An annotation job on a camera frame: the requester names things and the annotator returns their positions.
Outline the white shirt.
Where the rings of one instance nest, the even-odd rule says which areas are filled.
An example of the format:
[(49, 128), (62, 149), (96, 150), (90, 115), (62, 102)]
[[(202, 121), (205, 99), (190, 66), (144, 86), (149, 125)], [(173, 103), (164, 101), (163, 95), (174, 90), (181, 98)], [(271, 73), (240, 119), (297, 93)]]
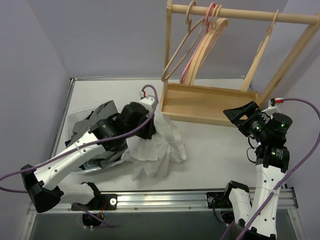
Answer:
[(165, 178), (169, 173), (170, 163), (181, 164), (187, 159), (185, 143), (170, 118), (157, 110), (153, 123), (155, 134), (151, 139), (133, 136), (126, 140), (128, 149), (121, 159), (132, 163), (133, 181)]

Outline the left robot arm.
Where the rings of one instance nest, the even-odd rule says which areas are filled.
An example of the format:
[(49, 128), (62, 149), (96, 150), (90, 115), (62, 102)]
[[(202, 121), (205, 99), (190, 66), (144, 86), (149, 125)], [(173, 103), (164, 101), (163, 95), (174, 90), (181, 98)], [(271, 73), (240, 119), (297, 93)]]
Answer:
[(67, 149), (55, 157), (21, 168), (21, 177), (35, 210), (44, 213), (59, 203), (81, 204), (95, 210), (103, 200), (101, 191), (92, 182), (67, 185), (61, 181), (97, 155), (121, 153), (127, 138), (151, 139), (156, 132), (153, 116), (157, 102), (145, 97), (127, 104), (121, 113), (97, 121)]

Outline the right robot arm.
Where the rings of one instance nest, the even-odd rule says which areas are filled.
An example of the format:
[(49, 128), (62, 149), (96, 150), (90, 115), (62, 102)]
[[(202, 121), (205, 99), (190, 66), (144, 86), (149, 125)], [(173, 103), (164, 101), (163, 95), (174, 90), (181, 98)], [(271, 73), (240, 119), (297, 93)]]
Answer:
[(227, 119), (247, 138), (257, 144), (256, 186), (253, 199), (249, 187), (231, 180), (222, 193), (223, 203), (232, 207), (234, 220), (229, 226), (232, 240), (275, 240), (276, 216), (281, 180), (287, 175), (290, 152), (285, 143), (292, 119), (280, 112), (281, 98), (269, 100), (262, 110), (254, 101), (241, 107), (225, 109)]

